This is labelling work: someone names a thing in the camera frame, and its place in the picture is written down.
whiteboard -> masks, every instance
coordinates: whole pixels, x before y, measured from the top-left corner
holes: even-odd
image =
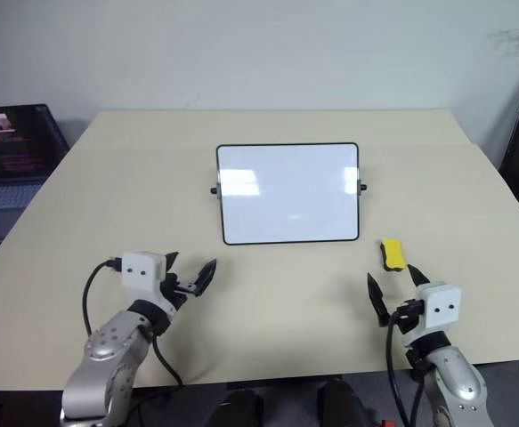
[[[355,143],[221,145],[216,155],[226,244],[358,237]]]

laptop keyboard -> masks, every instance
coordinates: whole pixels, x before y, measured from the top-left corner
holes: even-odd
[[[21,209],[29,205],[42,184],[0,185],[0,209]]]

yellow eraser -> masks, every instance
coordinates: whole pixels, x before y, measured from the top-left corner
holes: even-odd
[[[395,238],[383,238],[380,245],[384,256],[384,269],[387,271],[402,271],[405,260],[401,253],[401,242]]]

beige table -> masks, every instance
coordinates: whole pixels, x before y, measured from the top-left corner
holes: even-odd
[[[360,239],[225,245],[209,194],[215,146],[299,141],[360,144]],[[127,250],[178,250],[185,279],[218,259],[160,341],[187,383],[384,369],[366,273],[391,308],[414,289],[407,271],[381,269],[380,238],[462,287],[450,339],[472,362],[519,359],[519,205],[448,112],[102,113],[0,246],[0,389],[63,388],[85,341],[85,280]],[[101,273],[93,325],[126,306],[119,275]],[[152,354],[136,378],[172,382]]]

laptop screen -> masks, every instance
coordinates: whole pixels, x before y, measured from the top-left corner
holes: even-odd
[[[68,151],[46,105],[0,107],[0,179],[44,178]]]

